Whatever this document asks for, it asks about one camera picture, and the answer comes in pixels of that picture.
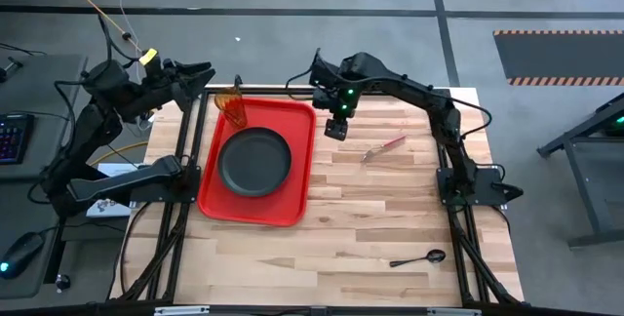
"spoon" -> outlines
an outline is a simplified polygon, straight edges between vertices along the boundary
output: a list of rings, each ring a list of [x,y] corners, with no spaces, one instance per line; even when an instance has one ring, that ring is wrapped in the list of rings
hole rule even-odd
[[[440,249],[434,249],[430,251],[429,253],[427,253],[426,257],[390,261],[390,267],[397,267],[397,266],[401,266],[402,264],[406,264],[406,263],[410,263],[414,261],[420,261],[424,259],[428,260],[431,263],[438,263],[438,262],[442,262],[446,257],[447,257],[447,253],[441,251]]]

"keyboard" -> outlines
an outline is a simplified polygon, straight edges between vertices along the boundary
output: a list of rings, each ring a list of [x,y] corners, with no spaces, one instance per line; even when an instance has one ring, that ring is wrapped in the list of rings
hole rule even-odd
[[[28,114],[0,115],[0,166],[21,164],[34,119]]]

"butcher block tabletop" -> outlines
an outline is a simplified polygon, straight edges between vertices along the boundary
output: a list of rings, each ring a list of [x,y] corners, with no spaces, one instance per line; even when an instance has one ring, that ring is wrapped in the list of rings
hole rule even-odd
[[[456,99],[479,104],[472,88],[451,88]],[[253,97],[282,99],[280,96]],[[478,110],[455,105],[462,131],[483,124]],[[195,106],[186,142],[190,153]],[[327,306],[459,306],[449,219],[436,189],[436,143],[424,111],[392,97],[362,97],[349,120],[346,141],[323,135],[326,110],[316,110],[317,129],[303,219],[272,227],[205,217],[193,205],[179,266],[175,303]],[[219,111],[210,97],[198,165],[204,167]],[[173,154],[182,113],[174,103],[156,113],[145,162]],[[372,147],[400,136],[397,147],[362,164]],[[466,139],[469,155],[490,163],[484,131]],[[130,285],[154,254],[164,204],[138,219],[124,263]],[[482,255],[515,298],[522,299],[507,225],[492,208],[475,207]],[[439,264],[419,261],[390,268],[394,259],[447,253]],[[471,292],[474,268],[466,257]],[[169,261],[161,273],[164,289]],[[120,295],[119,276],[111,296]]]

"computer mouse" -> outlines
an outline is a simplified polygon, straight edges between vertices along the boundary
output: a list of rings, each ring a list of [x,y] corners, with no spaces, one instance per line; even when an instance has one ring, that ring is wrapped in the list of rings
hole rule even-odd
[[[20,276],[44,243],[45,240],[38,232],[28,232],[19,237],[0,260],[0,277],[13,279]]]

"black floor mat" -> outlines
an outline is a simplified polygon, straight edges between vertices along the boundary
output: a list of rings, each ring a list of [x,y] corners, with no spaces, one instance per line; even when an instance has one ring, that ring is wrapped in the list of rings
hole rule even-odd
[[[622,30],[497,30],[494,41],[511,85],[624,85]]]

